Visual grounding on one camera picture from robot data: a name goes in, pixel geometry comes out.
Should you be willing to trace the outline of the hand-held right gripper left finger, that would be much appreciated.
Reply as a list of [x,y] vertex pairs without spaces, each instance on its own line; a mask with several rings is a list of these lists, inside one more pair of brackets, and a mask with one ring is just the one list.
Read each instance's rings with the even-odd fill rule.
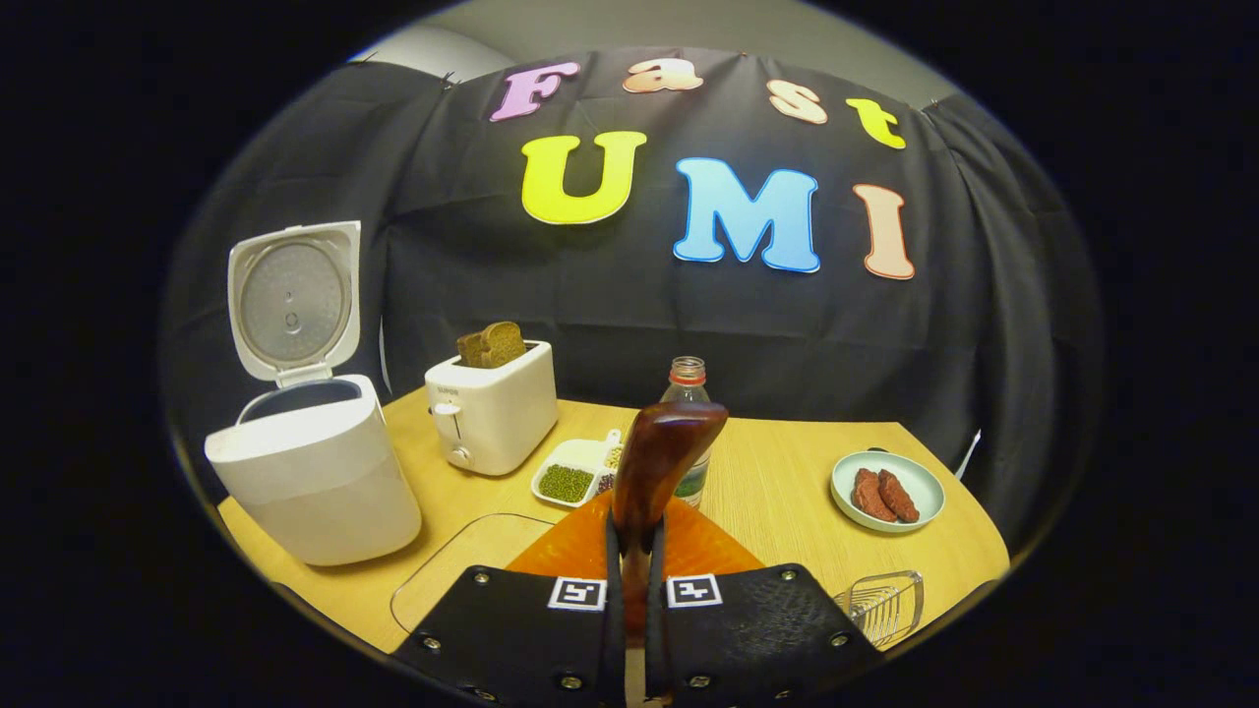
[[480,708],[627,708],[611,506],[553,524],[504,568],[465,569],[397,659]]

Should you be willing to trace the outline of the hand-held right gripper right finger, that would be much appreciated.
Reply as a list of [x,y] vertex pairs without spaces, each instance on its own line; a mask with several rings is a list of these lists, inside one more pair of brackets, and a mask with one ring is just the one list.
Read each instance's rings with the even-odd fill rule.
[[763,564],[686,501],[656,527],[645,693],[669,707],[823,707],[884,655],[803,564]]

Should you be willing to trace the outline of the pile of white rice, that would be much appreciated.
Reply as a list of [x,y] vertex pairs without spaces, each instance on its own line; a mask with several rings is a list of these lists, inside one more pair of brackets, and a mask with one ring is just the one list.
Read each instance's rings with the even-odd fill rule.
[[607,448],[616,446],[607,441],[594,441],[585,438],[567,440],[558,443],[550,454],[550,464],[559,464],[567,467],[585,467],[596,471],[604,470],[603,466]]

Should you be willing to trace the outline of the wooden spoon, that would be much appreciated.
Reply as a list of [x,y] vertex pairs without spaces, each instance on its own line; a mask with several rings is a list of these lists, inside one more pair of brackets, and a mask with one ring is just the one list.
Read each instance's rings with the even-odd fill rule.
[[728,418],[728,409],[710,401],[662,401],[641,409],[630,426],[611,510],[627,648],[646,641],[648,556],[656,528],[681,479],[711,448]]

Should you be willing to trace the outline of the white rice cooker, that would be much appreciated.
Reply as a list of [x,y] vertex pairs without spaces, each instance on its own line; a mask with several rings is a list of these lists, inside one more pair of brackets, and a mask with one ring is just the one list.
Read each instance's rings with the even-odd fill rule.
[[228,315],[248,375],[273,384],[204,440],[230,498],[315,567],[378,559],[421,533],[381,401],[339,375],[361,335],[360,220],[288,227],[235,244]]

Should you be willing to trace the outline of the pile of green mung beans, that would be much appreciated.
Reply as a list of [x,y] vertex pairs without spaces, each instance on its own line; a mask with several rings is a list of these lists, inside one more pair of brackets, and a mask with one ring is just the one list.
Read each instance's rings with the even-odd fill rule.
[[580,503],[594,482],[596,474],[562,464],[553,464],[538,479],[538,493],[549,501]]

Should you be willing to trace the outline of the red meat slice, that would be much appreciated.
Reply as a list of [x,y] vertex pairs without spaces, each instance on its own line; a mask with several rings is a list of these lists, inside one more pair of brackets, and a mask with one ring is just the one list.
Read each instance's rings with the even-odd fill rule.
[[890,511],[889,522],[912,524],[922,519],[922,513],[917,510],[917,503],[903,488],[900,480],[888,470],[878,471],[878,498]]
[[895,523],[898,515],[884,501],[878,489],[878,476],[871,470],[859,469],[854,480],[854,493],[851,493],[854,506],[880,522]]

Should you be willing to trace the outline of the white divided dish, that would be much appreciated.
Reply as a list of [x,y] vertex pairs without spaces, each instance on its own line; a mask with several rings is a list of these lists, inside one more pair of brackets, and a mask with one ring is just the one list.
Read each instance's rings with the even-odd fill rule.
[[603,440],[574,438],[558,443],[540,464],[531,480],[539,501],[558,506],[582,506],[614,484],[624,441],[619,430]]

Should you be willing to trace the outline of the white toaster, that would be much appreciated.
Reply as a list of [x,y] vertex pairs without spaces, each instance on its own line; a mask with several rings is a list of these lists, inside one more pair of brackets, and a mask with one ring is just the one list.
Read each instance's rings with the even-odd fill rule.
[[485,476],[511,474],[559,417],[553,348],[528,340],[521,357],[494,369],[449,358],[424,373],[441,457]]

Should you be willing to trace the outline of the teal plate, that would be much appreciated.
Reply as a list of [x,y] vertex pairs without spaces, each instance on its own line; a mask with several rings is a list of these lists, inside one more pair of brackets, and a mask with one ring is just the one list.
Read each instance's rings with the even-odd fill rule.
[[[903,484],[917,510],[922,513],[918,523],[888,523],[867,517],[859,511],[851,501],[854,493],[854,480],[859,469],[871,470],[878,476],[878,471],[888,470],[893,472]],[[840,511],[850,520],[869,530],[886,534],[904,534],[917,532],[939,515],[946,506],[946,493],[940,482],[922,464],[909,460],[900,454],[859,451],[847,454],[832,469],[830,477],[830,494]]]

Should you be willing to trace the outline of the clear plastic bottle red cap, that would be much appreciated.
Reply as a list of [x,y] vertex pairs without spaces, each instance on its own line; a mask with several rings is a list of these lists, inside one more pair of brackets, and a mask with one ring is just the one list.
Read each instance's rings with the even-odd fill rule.
[[[706,367],[703,359],[697,357],[675,358],[669,373],[669,385],[663,391],[660,401],[710,401],[709,393],[705,388],[706,378]],[[692,464],[692,467],[689,467],[687,474],[682,476],[679,482],[679,488],[675,490],[675,498],[687,501],[689,506],[700,505],[701,499],[704,498],[704,488],[708,481],[710,460],[711,448],[708,448],[706,452]]]

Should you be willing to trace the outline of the black backdrop cloth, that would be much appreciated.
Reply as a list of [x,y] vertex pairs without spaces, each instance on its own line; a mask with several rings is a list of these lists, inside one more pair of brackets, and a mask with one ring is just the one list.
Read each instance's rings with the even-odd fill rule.
[[917,106],[768,57],[579,52],[447,84],[329,72],[228,165],[174,249],[162,406],[201,448],[264,393],[237,358],[233,246],[361,224],[342,372],[392,399],[512,320],[558,394],[637,408],[706,360],[734,416],[896,422],[1010,551],[1088,456],[1105,319],[1061,193],[966,94]]

